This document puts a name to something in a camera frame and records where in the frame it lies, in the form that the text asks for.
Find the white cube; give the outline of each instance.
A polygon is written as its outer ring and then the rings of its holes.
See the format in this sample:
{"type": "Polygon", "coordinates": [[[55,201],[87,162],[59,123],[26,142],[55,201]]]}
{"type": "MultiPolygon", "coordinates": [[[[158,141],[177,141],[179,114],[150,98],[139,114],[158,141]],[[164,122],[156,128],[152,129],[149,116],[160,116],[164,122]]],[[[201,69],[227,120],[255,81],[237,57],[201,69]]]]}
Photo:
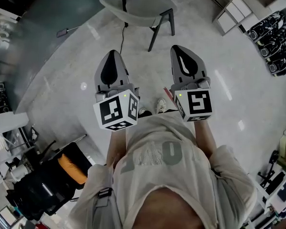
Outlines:
{"type": "Polygon", "coordinates": [[[139,99],[130,90],[93,105],[101,129],[118,131],[137,124],[139,99]]]}
{"type": "Polygon", "coordinates": [[[175,91],[174,101],[184,122],[206,120],[213,113],[210,89],[175,91]]]}

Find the white floor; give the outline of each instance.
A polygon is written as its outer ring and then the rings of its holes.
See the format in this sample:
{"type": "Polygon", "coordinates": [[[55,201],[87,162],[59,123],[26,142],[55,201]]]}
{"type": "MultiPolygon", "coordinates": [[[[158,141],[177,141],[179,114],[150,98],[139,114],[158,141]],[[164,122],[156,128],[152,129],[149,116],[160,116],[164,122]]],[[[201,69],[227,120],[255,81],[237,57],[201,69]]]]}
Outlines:
{"type": "MultiPolygon", "coordinates": [[[[242,167],[255,173],[267,163],[286,128],[286,76],[273,77],[257,48],[238,28],[221,36],[212,24],[220,8],[211,0],[173,0],[176,35],[164,24],[151,52],[152,31],[125,29],[122,57],[130,81],[140,87],[140,104],[154,112],[164,87],[173,84],[170,48],[189,48],[205,62],[211,77],[214,116],[209,123],[217,145],[230,145],[242,167]]],[[[120,50],[123,22],[102,10],[83,24],[46,62],[21,108],[41,137],[61,145],[83,133],[82,146],[104,163],[110,132],[101,130],[93,111],[94,73],[111,49],[120,50]],[[87,89],[81,90],[81,84],[87,89]]]]}

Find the white shoe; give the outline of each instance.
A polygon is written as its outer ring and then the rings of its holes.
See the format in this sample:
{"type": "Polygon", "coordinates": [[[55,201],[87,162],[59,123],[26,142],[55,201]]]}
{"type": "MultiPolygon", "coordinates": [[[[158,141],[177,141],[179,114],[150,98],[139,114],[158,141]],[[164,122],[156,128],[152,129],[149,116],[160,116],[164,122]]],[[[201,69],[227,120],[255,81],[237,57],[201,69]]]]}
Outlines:
{"type": "Polygon", "coordinates": [[[139,109],[139,115],[143,114],[146,110],[147,110],[147,109],[145,109],[145,108],[139,109]]]}
{"type": "Polygon", "coordinates": [[[164,113],[166,111],[166,101],[160,98],[157,103],[157,114],[164,113]]]}

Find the black cable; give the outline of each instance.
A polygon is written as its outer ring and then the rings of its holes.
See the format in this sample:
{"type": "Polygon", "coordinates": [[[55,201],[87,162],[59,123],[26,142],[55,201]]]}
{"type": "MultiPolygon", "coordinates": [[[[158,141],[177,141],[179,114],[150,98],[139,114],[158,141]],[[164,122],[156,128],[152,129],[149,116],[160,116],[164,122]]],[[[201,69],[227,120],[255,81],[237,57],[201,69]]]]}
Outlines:
{"type": "Polygon", "coordinates": [[[120,49],[120,54],[122,53],[122,47],[123,47],[123,42],[124,42],[124,30],[125,30],[126,26],[124,26],[123,31],[122,31],[122,43],[121,43],[121,49],[120,49]]]}

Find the black chair leg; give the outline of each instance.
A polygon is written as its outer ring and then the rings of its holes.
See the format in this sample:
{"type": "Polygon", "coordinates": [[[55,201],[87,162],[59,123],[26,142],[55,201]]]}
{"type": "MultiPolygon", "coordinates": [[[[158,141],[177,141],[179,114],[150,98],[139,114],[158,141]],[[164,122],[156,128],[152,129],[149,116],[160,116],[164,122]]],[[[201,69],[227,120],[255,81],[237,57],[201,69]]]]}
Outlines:
{"type": "Polygon", "coordinates": [[[172,36],[175,36],[175,22],[174,22],[174,12],[173,10],[168,14],[169,22],[171,24],[172,36]]]}
{"type": "Polygon", "coordinates": [[[162,20],[160,21],[160,23],[157,25],[157,27],[155,28],[155,30],[153,31],[153,38],[152,38],[152,41],[151,41],[151,44],[149,45],[149,48],[148,48],[148,51],[150,52],[153,48],[153,43],[154,41],[156,40],[156,37],[158,35],[158,31],[160,29],[160,26],[161,26],[161,22],[162,20]]]}

